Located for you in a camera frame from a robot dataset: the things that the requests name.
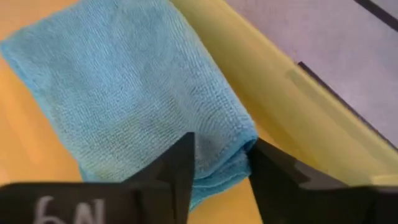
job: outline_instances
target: black edge strip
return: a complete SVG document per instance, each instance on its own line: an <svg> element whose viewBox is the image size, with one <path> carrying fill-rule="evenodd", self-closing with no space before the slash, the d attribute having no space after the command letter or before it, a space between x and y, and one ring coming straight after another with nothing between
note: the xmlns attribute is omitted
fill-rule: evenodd
<svg viewBox="0 0 398 224"><path fill-rule="evenodd" d="M371 14L379 18L381 21L383 21L385 24L387 24L389 27L394 29L395 31L398 32L398 19L396 19L394 16L390 15L388 12L386 12L384 9L382 9L380 6L377 4L373 3L370 0L354 0L358 4L360 4L362 7L364 7L366 10L368 10Z"/></svg>
<svg viewBox="0 0 398 224"><path fill-rule="evenodd" d="M358 112L354 110L345 100L343 100L332 88L330 88L324 81L315 72L313 72L308 66L306 66L303 62L299 62L298 65L306 71L315 81L317 81L323 88L329 91L341 104L343 104L347 109L349 109L356 117L358 117L362 123L364 123L369 129L374 131L380 138L385 140L388 145L390 145L393 149L398 152L398 149L390 142L386 137L384 137L375 127L373 127L369 122L367 122Z"/></svg>

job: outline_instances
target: folded towel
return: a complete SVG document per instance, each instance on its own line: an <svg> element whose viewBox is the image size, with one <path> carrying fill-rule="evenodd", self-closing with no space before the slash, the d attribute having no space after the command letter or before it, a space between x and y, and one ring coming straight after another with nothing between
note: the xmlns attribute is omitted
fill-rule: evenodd
<svg viewBox="0 0 398 224"><path fill-rule="evenodd" d="M250 172L253 121L167 0L82 0L1 52L87 181L123 181L189 131L191 207Z"/></svg>

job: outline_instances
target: gray surface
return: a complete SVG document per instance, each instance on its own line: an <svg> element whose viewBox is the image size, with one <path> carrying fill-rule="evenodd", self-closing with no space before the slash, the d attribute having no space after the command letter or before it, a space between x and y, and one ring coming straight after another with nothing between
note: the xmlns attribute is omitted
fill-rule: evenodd
<svg viewBox="0 0 398 224"><path fill-rule="evenodd" d="M398 146L398 32L353 0L226 1Z"/></svg>
<svg viewBox="0 0 398 224"><path fill-rule="evenodd" d="M378 6L382 7L389 14L398 18L398 0L371 0Z"/></svg>

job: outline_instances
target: yellow surface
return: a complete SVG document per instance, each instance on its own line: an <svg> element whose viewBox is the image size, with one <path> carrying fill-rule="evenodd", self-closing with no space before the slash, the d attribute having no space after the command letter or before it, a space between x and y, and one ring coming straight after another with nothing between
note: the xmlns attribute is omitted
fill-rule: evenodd
<svg viewBox="0 0 398 224"><path fill-rule="evenodd" d="M0 39L75 0L3 0ZM351 185L396 184L398 155L222 0L173 0L257 123L260 137ZM0 60L0 183L79 180L33 98ZM260 223L247 180L190 223Z"/></svg>

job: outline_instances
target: microfiber towel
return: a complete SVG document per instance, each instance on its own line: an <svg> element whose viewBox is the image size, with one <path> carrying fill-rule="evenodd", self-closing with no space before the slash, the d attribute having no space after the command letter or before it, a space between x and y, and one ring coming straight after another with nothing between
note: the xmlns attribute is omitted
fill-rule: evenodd
<svg viewBox="0 0 398 224"><path fill-rule="evenodd" d="M186 132L196 134L191 208L250 173L254 123L168 0L82 0L1 52L85 181L123 181Z"/></svg>

